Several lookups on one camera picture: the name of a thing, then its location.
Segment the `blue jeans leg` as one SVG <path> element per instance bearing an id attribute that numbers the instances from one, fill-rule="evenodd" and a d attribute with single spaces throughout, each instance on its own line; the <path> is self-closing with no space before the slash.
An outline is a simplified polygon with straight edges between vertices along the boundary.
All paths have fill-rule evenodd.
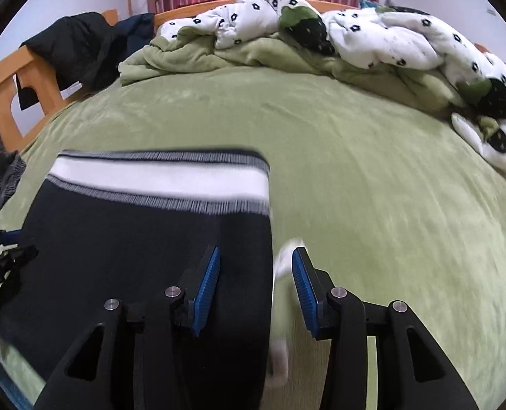
<path id="1" fill-rule="evenodd" d="M 16 406 L 18 410 L 32 410 L 33 405 L 24 396 L 22 391 L 16 386 L 16 383 L 10 379 L 2 363 L 0 362 L 0 387 L 9 401 Z"/>

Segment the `green fleece bed blanket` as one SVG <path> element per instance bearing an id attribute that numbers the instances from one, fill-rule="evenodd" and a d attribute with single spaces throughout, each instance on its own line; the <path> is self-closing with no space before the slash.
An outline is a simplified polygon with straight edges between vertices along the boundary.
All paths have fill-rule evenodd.
<path id="1" fill-rule="evenodd" d="M 477 405 L 506 398 L 506 177 L 430 116 L 327 76 L 251 66 L 165 75 L 55 116 L 0 212 L 22 224 L 65 149 L 252 147 L 271 166 L 275 247 L 302 240 L 360 298 L 406 301 Z"/>

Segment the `black jacket on footboard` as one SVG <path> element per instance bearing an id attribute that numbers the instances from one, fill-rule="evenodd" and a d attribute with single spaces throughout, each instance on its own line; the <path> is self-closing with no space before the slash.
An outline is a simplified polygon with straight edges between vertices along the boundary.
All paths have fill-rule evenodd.
<path id="1" fill-rule="evenodd" d="M 119 76 L 127 38 L 102 14 L 85 12 L 58 19 L 22 45 L 52 67 L 59 91 L 78 82 L 97 92 Z"/>

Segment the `white floral patterned quilt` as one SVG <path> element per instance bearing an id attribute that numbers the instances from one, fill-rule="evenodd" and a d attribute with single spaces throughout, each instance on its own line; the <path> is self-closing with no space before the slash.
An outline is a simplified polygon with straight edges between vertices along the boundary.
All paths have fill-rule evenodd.
<path id="1" fill-rule="evenodd" d="M 277 31 L 307 50 L 359 69 L 379 64 L 442 72 L 470 108 L 454 130 L 491 166 L 506 171 L 506 64 L 435 16 L 397 6 L 319 13 L 306 0 L 235 0 L 158 28 L 167 41 L 190 28 L 226 49 Z"/>

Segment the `wooden bed frame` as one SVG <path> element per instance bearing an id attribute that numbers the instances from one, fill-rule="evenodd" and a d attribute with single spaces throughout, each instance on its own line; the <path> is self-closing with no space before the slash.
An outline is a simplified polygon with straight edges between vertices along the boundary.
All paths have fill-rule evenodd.
<path id="1" fill-rule="evenodd" d="M 50 74 L 35 82 L 27 82 L 24 71 L 18 70 L 0 80 L 0 95 L 4 88 L 38 95 L 44 86 L 57 86 L 52 67 L 28 48 L 27 50 L 33 59 L 49 67 Z M 371 69 L 359 69 L 338 56 L 311 52 L 279 31 L 226 49 L 215 47 L 213 35 L 199 34 L 190 28 L 181 31 L 174 41 L 167 41 L 156 34 L 149 44 L 121 60 L 118 66 L 119 76 L 114 82 L 128 86 L 167 75 L 199 74 L 254 66 L 289 74 L 330 76 L 367 92 L 404 105 L 418 106 L 423 110 L 440 110 L 446 105 L 470 110 L 438 69 L 403 69 L 385 64 Z"/>

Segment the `navy pants with white stripe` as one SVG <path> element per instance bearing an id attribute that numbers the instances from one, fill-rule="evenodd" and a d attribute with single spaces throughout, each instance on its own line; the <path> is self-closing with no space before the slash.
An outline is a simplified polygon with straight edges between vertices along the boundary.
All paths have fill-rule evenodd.
<path id="1" fill-rule="evenodd" d="M 38 256 L 0 288 L 0 337 L 44 387 L 107 300 L 154 299 L 216 245 L 206 326 L 177 339 L 179 409 L 258 408 L 273 283 L 270 167 L 261 154 L 64 151 L 20 231 L 20 245 Z"/>

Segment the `navy garment on footboard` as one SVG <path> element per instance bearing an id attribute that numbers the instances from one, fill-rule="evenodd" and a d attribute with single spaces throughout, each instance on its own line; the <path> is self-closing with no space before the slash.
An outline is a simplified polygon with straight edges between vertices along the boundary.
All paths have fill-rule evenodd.
<path id="1" fill-rule="evenodd" d="M 131 54 L 155 37 L 155 14 L 142 13 L 123 19 L 115 24 L 115 29 L 126 38 L 127 50 Z"/>

